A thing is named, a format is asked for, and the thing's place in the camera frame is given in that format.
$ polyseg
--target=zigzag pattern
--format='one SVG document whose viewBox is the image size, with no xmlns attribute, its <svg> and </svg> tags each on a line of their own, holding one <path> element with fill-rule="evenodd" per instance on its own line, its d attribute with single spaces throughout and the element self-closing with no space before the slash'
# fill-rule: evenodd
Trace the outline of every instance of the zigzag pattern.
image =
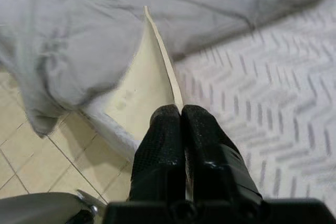
<svg viewBox="0 0 336 224">
<path fill-rule="evenodd" d="M 265 197 L 314 197 L 336 214 L 336 1 L 176 65 L 241 150 Z"/>
</svg>

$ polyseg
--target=tile floor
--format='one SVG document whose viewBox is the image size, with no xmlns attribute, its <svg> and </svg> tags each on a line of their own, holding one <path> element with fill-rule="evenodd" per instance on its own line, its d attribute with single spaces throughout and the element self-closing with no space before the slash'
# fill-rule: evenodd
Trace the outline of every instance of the tile floor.
<svg viewBox="0 0 336 224">
<path fill-rule="evenodd" d="M 131 165 L 75 113 L 39 138 L 15 80 L 1 68 L 0 111 L 0 198 L 76 189 L 105 202 L 127 198 Z"/>
</svg>

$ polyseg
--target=gray blanket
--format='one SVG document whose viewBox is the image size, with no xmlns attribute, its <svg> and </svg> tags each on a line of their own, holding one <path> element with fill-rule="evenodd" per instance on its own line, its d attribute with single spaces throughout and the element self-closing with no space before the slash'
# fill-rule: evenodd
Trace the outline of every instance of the gray blanket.
<svg viewBox="0 0 336 224">
<path fill-rule="evenodd" d="M 0 61 L 34 130 L 113 89 L 140 43 L 148 5 L 170 55 L 266 24 L 318 0 L 0 0 Z"/>
</svg>

